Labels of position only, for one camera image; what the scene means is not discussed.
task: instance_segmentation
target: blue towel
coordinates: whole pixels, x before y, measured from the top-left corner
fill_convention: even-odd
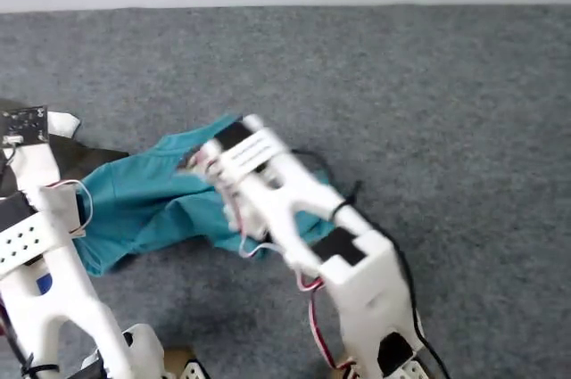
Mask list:
[[[107,163],[83,180],[93,196],[94,215],[87,235],[74,243],[89,274],[104,274],[128,254],[159,250],[197,236],[205,236],[215,247],[238,251],[240,235],[228,229],[221,196],[199,177],[175,174],[186,152],[235,120],[225,117],[194,131],[165,136],[149,151]],[[309,213],[300,212],[295,218],[308,242],[333,228]],[[248,239],[245,248],[255,246]]]

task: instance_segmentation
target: carpet floor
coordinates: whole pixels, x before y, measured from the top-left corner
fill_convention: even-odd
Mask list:
[[[322,152],[409,255],[455,378],[568,378],[571,7],[386,6],[0,15],[0,95],[141,152],[228,112]],[[275,256],[189,241],[95,279],[122,327],[192,344],[213,378],[326,377]],[[342,349],[335,311],[319,321]],[[5,346],[0,378],[19,376]],[[70,371],[92,349],[73,326]]]

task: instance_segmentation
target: red wire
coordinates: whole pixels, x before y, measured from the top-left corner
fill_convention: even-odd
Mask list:
[[[335,370],[345,370],[347,367],[354,365],[355,362],[354,361],[345,361],[344,363],[342,363],[338,366],[335,363],[333,355],[331,355],[331,351],[327,347],[325,339],[323,338],[323,334],[321,334],[321,330],[319,330],[318,320],[317,320],[317,315],[316,315],[316,310],[315,310],[315,293],[318,290],[320,290],[321,288],[323,288],[323,286],[324,286],[323,284],[318,285],[310,293],[309,314],[310,314],[311,331],[313,332],[313,335],[315,337],[315,343],[318,345],[319,350],[321,351],[321,354],[323,355],[323,358],[325,359],[325,361],[327,362],[329,367],[331,367]]]

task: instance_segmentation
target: black cable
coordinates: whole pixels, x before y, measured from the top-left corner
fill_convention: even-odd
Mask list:
[[[12,321],[8,316],[8,311],[6,310],[4,304],[0,301],[0,319],[2,320],[2,328],[4,329],[4,336],[10,345],[12,353],[18,360],[21,366],[21,377],[29,377],[29,379],[38,379],[38,372],[45,372],[47,370],[54,370],[56,372],[60,371],[59,366],[56,364],[43,364],[39,366],[32,366],[34,361],[34,354],[30,354],[29,357],[25,357],[24,353],[21,351],[20,345],[18,344],[18,339],[16,337],[16,332],[12,326]]]
[[[337,183],[335,181],[335,173],[333,172],[333,170],[331,169],[331,167],[329,166],[329,164],[327,163],[326,159],[323,156],[321,156],[317,152],[312,152],[311,150],[305,150],[305,149],[292,149],[292,153],[298,156],[308,156],[312,158],[325,171],[327,179],[329,180],[329,184],[332,185],[333,187],[337,187]]]
[[[414,278],[412,277],[412,270],[410,269],[410,264],[404,254],[404,251],[402,250],[399,243],[397,243],[396,239],[394,239],[394,237],[390,233],[388,233],[386,229],[383,229],[378,223],[370,220],[362,211],[359,210],[357,211],[361,216],[363,216],[365,220],[367,220],[370,223],[370,225],[373,228],[375,228],[376,231],[378,231],[382,236],[384,236],[386,239],[391,241],[391,243],[393,243],[394,250],[396,251],[399,262],[401,263],[402,271],[404,272],[404,277],[407,281],[407,285],[409,286],[410,306],[412,308],[412,324],[414,326],[414,331],[418,339],[422,342],[423,345],[425,345],[428,352],[430,352],[430,355],[432,356],[432,358],[434,358],[436,364],[438,364],[438,367],[443,372],[445,379],[451,379],[448,367],[444,363],[443,359],[440,357],[438,352],[436,352],[434,346],[432,346],[432,344],[420,331],[420,324],[418,321],[418,313],[417,313],[417,291],[414,283]]]
[[[323,170],[326,171],[327,178],[329,179],[330,184],[333,187],[336,187],[335,174],[333,173],[333,170],[331,169],[331,167],[329,167],[329,164],[327,163],[326,159],[323,156],[321,156],[319,153],[312,152],[309,150],[304,150],[304,149],[292,149],[292,153],[297,154],[297,155],[310,156],[311,158],[313,158],[319,164],[319,166],[322,167]],[[396,239],[389,232],[387,232],[385,229],[383,229],[378,223],[376,223],[375,221],[368,218],[367,215],[365,213],[363,213],[363,211],[358,210],[354,205],[354,203],[356,201],[357,193],[361,189],[362,184],[363,184],[363,182],[361,180],[357,180],[355,182],[353,189],[346,196],[345,200],[333,209],[333,211],[331,212],[329,221],[331,221],[331,222],[334,221],[335,214],[342,207],[344,207],[346,205],[351,205],[356,211],[359,212],[359,214],[365,220],[367,220],[367,222],[373,228],[375,228],[375,230],[377,230],[379,233],[381,233],[381,235],[385,236],[389,241],[391,241],[391,243],[393,243],[394,250],[397,254],[399,262],[401,263],[401,269],[404,273],[405,280],[406,280],[407,285],[409,287],[410,306],[412,308],[412,324],[414,326],[415,334],[417,335],[418,339],[422,342],[422,344],[425,345],[428,352],[430,352],[430,355],[434,358],[434,361],[436,361],[436,364],[438,364],[438,367],[443,372],[444,378],[445,379],[451,379],[450,373],[448,372],[448,367],[444,364],[444,361],[442,360],[442,358],[440,357],[438,352],[436,352],[436,350],[434,349],[432,344],[428,341],[428,339],[420,331],[420,323],[418,321],[418,313],[417,313],[417,291],[416,291],[416,287],[415,287],[415,283],[414,283],[414,278],[412,276],[412,270],[410,268],[409,261],[407,260],[405,254],[404,254],[404,251],[402,250],[401,246],[396,241]]]

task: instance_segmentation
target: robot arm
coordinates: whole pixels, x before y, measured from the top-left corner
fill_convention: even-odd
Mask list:
[[[157,379],[164,372],[163,349],[149,325],[134,325],[124,334],[111,310],[95,293],[71,240],[79,224],[75,190],[59,180],[47,143],[45,107],[3,116],[4,155],[21,192],[0,202],[0,317],[22,363],[22,377],[57,379],[58,337],[72,321],[95,341],[93,368],[73,377]],[[49,288],[38,279],[48,276]]]
[[[424,338],[393,243],[308,172],[260,118],[250,115],[225,128],[187,166],[223,193],[243,237],[263,223],[289,268],[323,281],[360,377],[428,377],[416,361]],[[335,228],[309,246],[295,226],[299,210],[330,219]],[[251,234],[262,235],[259,229]]]

